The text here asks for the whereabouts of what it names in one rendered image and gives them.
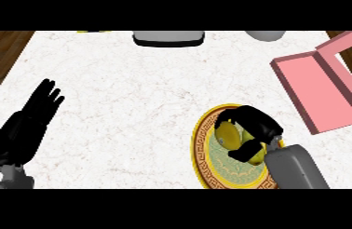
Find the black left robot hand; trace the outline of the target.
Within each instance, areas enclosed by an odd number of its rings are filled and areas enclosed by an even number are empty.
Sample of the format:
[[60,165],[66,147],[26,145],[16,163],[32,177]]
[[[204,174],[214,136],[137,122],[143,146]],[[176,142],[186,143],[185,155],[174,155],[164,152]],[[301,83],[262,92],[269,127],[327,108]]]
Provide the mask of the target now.
[[25,165],[31,161],[63,99],[54,81],[44,79],[22,110],[0,127],[0,166]]

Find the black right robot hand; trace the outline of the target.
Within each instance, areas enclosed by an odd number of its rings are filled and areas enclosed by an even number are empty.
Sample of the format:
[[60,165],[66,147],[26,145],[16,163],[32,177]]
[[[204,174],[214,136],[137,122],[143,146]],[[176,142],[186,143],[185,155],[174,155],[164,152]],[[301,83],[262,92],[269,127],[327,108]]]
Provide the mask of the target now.
[[229,121],[233,125],[239,124],[254,139],[264,144],[269,144],[273,138],[284,133],[282,127],[270,116],[248,105],[225,109],[217,115],[214,126],[223,121]]

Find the yellow lemon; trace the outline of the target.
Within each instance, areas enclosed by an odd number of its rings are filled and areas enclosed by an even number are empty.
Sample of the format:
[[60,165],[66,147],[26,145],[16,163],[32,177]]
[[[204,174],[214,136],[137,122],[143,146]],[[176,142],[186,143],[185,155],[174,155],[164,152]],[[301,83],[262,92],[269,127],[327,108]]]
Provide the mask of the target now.
[[264,161],[264,146],[244,130],[238,131],[229,121],[214,126],[217,143],[228,150],[228,156],[242,163],[259,166]]

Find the pink cardboard box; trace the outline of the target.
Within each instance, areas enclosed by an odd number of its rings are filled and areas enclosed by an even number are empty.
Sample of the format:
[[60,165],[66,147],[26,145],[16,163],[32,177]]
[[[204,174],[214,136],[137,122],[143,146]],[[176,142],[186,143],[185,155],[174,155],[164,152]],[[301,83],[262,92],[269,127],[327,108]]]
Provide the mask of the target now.
[[270,62],[312,134],[352,125],[352,73],[335,57],[350,47],[352,31],[344,31],[315,51]]

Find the ornate yellow-rimmed plate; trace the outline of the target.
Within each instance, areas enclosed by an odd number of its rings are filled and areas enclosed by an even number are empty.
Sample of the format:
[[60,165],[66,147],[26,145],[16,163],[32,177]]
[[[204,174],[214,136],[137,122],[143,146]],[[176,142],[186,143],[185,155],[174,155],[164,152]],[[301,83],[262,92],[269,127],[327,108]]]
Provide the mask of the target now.
[[253,166],[228,156],[226,149],[214,137],[214,122],[225,109],[239,104],[222,104],[201,116],[192,131],[191,159],[196,177],[210,189],[278,189],[264,163]]

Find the grey rounded object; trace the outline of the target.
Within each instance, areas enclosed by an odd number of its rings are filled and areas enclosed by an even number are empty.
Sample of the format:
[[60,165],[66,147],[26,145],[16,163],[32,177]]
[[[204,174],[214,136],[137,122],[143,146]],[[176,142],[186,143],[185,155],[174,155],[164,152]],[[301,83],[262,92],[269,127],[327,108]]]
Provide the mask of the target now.
[[245,32],[256,40],[272,42],[282,38],[284,31],[247,31]]

